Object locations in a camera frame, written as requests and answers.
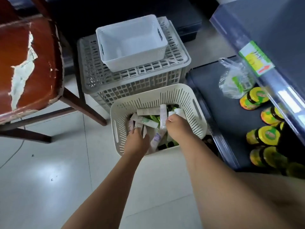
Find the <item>wooden chair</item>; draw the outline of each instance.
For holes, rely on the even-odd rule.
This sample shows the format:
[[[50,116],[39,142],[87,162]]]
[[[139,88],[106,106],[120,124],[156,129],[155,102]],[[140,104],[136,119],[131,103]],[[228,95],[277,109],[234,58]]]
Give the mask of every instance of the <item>wooden chair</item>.
[[[0,0],[0,136],[51,143],[50,136],[20,129],[41,120],[80,111],[105,126],[106,120],[85,103],[81,90],[78,56],[72,48],[80,98],[64,87],[60,30],[52,20],[45,0],[32,0],[42,15],[20,20],[7,0]],[[70,107],[18,119],[63,101]]]

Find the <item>cable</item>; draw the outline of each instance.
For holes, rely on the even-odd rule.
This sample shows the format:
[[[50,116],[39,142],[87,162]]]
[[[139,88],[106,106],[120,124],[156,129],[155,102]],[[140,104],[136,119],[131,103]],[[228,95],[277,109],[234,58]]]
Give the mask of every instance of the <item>cable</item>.
[[[19,146],[19,148],[17,149],[17,151],[3,164],[1,165],[0,169],[6,164],[8,163],[8,161],[21,149],[21,147],[23,146],[23,143],[24,143],[25,140],[22,140],[22,143],[21,145]]]

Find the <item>shelf label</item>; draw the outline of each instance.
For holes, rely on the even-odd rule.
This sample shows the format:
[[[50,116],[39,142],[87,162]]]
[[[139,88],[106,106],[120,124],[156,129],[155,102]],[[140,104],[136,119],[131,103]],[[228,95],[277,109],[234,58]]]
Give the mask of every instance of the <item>shelf label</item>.
[[[244,46],[239,51],[239,55],[248,62],[258,77],[275,67],[254,41],[251,41]]]

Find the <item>hand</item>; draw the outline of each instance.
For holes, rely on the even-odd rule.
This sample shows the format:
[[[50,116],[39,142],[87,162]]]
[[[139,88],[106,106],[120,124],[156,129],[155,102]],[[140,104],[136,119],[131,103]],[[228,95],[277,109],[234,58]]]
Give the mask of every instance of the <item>hand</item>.
[[[124,147],[124,154],[128,156],[139,157],[140,159],[146,154],[150,146],[149,135],[141,135],[141,128],[135,128],[130,131]]]
[[[171,115],[166,120],[166,128],[169,135],[179,144],[185,137],[194,135],[188,121],[177,114]]]

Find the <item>white plastic basket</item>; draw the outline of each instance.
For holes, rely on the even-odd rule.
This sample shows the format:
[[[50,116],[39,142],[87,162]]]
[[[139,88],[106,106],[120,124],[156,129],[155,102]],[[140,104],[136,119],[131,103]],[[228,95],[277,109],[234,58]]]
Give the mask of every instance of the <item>white plastic basket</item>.
[[[162,60],[168,45],[155,15],[96,29],[101,60],[112,72]]]
[[[172,23],[166,17],[158,21],[168,41],[164,59],[116,73],[101,61],[96,34],[78,41],[83,92],[106,111],[119,98],[176,84],[185,77],[191,58]]]
[[[184,110],[193,132],[200,139],[204,138],[207,133],[207,123],[193,90],[185,84],[174,84],[124,97],[113,103],[110,110],[112,133],[116,150],[120,155],[124,153],[127,121],[130,114],[135,113],[137,109],[159,107],[160,104],[179,104],[179,107]],[[150,139],[152,139],[154,133],[155,131],[150,134]]]

